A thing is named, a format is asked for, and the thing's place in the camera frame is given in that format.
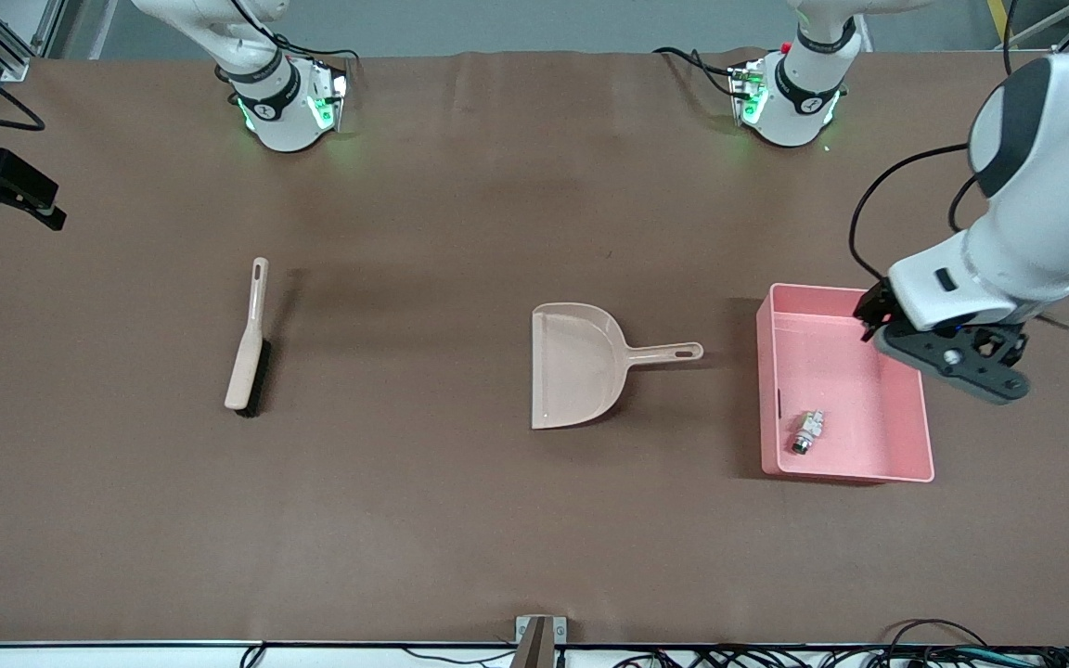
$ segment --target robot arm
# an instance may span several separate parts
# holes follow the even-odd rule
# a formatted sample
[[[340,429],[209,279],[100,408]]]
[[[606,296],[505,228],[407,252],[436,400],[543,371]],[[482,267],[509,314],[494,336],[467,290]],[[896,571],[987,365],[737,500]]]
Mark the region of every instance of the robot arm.
[[[856,315],[884,354],[994,403],[1025,397],[1023,324],[1069,296],[1069,56],[1019,68],[967,140],[988,212],[896,262]]]
[[[275,60],[278,46],[250,26],[237,5],[229,0],[133,1],[139,11],[159,18],[200,44],[227,73],[255,73]],[[257,21],[278,20],[289,5],[279,0],[246,0],[243,3]]]
[[[843,76],[862,49],[855,14],[916,10],[933,0],[786,0],[799,14],[790,51],[734,73],[734,116],[779,146],[809,143],[832,122]]]
[[[268,149],[299,151],[338,127],[347,83],[344,73],[308,57],[284,53],[263,26],[282,17],[289,0],[133,3],[213,56],[237,92],[246,126]]]

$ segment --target pink plastic bin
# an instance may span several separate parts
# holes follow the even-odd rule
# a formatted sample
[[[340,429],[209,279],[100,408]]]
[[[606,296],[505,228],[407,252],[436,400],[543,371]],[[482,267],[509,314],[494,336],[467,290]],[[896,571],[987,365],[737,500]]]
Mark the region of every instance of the pink plastic bin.
[[[862,342],[864,291],[781,284],[758,310],[761,469],[841,481],[931,482],[921,375]],[[824,413],[807,453],[791,440],[805,411]]]

